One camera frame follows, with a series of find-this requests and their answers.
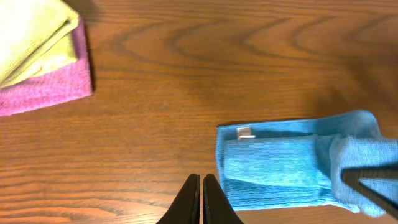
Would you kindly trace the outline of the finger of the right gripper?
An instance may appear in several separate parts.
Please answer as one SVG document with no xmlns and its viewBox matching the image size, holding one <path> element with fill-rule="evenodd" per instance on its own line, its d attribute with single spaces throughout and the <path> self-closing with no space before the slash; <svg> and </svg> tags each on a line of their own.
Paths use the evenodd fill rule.
<svg viewBox="0 0 398 224">
<path fill-rule="evenodd" d="M 392 217 L 397 218 L 397 203 L 383 196 L 379 192 L 365 186 L 360 179 L 397 179 L 397 166 L 362 167 L 344 169 L 343 182 L 352 189 L 381 207 Z"/>
</svg>

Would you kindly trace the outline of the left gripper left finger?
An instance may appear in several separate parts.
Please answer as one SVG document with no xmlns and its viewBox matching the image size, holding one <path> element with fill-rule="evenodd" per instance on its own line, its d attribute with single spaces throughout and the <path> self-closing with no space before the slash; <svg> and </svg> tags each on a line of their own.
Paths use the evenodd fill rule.
<svg viewBox="0 0 398 224">
<path fill-rule="evenodd" d="M 200 176 L 191 174 L 157 224 L 199 224 L 199 221 Z"/>
</svg>

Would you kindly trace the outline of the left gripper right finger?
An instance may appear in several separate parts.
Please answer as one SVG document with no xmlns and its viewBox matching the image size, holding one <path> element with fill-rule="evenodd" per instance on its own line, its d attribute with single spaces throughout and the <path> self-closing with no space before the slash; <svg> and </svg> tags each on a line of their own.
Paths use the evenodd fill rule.
<svg viewBox="0 0 398 224">
<path fill-rule="evenodd" d="M 213 174 L 203 180 L 203 223 L 243 224 Z"/>
</svg>

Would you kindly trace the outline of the blue cloth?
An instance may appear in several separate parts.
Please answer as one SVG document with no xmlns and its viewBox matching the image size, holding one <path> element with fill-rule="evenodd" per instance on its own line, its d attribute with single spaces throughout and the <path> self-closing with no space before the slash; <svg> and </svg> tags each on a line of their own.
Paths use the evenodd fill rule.
<svg viewBox="0 0 398 224">
<path fill-rule="evenodd" d="M 394 166 L 397 141 L 373 114 L 218 128 L 221 188 L 235 210 L 333 205 L 371 217 L 384 210 L 343 182 L 345 169 Z"/>
</svg>

